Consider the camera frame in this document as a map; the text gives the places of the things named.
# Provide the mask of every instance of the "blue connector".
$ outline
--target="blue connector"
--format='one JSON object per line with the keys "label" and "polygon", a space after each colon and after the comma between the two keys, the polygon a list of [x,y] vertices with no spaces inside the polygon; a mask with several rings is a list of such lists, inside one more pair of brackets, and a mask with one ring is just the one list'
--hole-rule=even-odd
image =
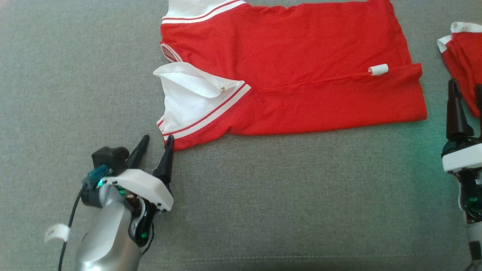
{"label": "blue connector", "polygon": [[98,185],[101,186],[102,182],[100,181],[105,176],[109,175],[109,168],[106,165],[101,165],[100,167],[92,170],[87,175],[87,178],[90,180],[92,186]]}

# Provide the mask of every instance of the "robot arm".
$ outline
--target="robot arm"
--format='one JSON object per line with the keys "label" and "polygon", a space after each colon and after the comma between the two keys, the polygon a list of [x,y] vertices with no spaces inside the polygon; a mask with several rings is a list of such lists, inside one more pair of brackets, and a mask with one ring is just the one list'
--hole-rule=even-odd
{"label": "robot arm", "polygon": [[[149,137],[145,135],[130,156],[125,148],[108,147],[92,154],[95,169],[84,179],[78,199],[81,198],[86,206],[101,208],[101,211],[77,249],[76,270],[137,270],[141,256],[154,237],[154,216],[160,211],[171,210],[174,199],[169,183],[174,138],[168,138],[154,175],[136,169],[148,142]],[[145,251],[141,252],[141,247],[146,245]]]}
{"label": "robot arm", "polygon": [[[482,112],[482,85],[475,89]],[[481,137],[473,137],[462,109],[462,95],[457,82],[449,81],[447,102],[447,139],[442,152],[445,172],[454,175],[460,186],[458,204],[465,213],[466,231],[472,263],[466,270],[482,266],[482,119]]]}

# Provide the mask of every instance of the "red and white stripe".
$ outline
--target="red and white stripe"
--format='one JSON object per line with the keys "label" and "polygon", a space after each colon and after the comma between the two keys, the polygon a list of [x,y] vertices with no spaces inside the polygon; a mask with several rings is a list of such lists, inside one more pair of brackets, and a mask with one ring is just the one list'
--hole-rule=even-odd
{"label": "red and white stripe", "polygon": [[164,140],[167,140],[167,137],[169,135],[173,135],[174,138],[180,138],[184,137],[187,135],[190,135],[197,130],[205,127],[215,119],[217,119],[219,116],[221,116],[223,113],[225,113],[231,106],[233,106],[239,99],[241,99],[249,90],[251,89],[251,86],[246,84],[245,82],[241,82],[240,86],[236,88],[231,95],[227,96],[223,102],[216,107],[214,110],[200,118],[198,121],[194,122],[193,124],[188,124],[184,127],[178,127],[174,131],[168,131],[165,130],[165,119],[164,116],[162,116],[158,121],[157,121],[157,126],[159,127],[159,130],[162,133],[162,136],[164,137]]}
{"label": "red and white stripe", "polygon": [[234,9],[240,5],[246,4],[245,1],[242,0],[229,0],[223,2],[217,6],[215,6],[212,10],[205,12],[199,16],[195,17],[163,17],[162,24],[189,24],[189,23],[198,23],[202,21],[206,21],[211,19],[212,17],[226,12],[228,10]]}
{"label": "red and white stripe", "polygon": [[164,57],[166,57],[171,62],[182,62],[181,56],[174,51],[169,45],[161,43],[161,50]]}
{"label": "red and white stripe", "polygon": [[[473,23],[455,22],[450,26],[450,31],[452,33],[482,33],[482,26]],[[437,40],[440,53],[447,51],[447,43],[450,41],[452,41],[452,35],[448,35]]]}

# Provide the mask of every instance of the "gray couch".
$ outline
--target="gray couch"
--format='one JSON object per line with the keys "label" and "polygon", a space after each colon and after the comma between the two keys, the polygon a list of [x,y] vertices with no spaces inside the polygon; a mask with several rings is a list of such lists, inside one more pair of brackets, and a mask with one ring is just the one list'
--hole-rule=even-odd
{"label": "gray couch", "polygon": [[[301,0],[249,1],[295,5]],[[172,212],[139,270],[461,270],[469,262],[456,181],[442,172],[449,73],[436,39],[481,22],[478,0],[392,0],[428,120],[327,133],[224,136],[175,154]],[[167,1],[0,0],[0,270],[54,270],[90,154],[151,143],[167,60]],[[98,211],[80,205],[65,270]]]}

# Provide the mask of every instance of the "red cloth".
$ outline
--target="red cloth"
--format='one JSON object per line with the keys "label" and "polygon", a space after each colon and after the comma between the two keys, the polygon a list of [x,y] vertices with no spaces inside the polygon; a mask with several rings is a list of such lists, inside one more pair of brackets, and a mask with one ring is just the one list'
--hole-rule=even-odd
{"label": "red cloth", "polygon": [[[225,133],[307,133],[427,118],[422,68],[412,64],[389,0],[244,3],[201,22],[163,23],[161,34],[179,60],[251,86],[213,122],[177,138],[176,149]],[[381,64],[389,72],[368,72]]]}
{"label": "red cloth", "polygon": [[459,83],[470,112],[480,117],[475,99],[475,86],[482,84],[482,33],[468,31],[471,29],[453,33],[451,41],[444,44],[446,49],[441,48],[441,51],[450,74]]}

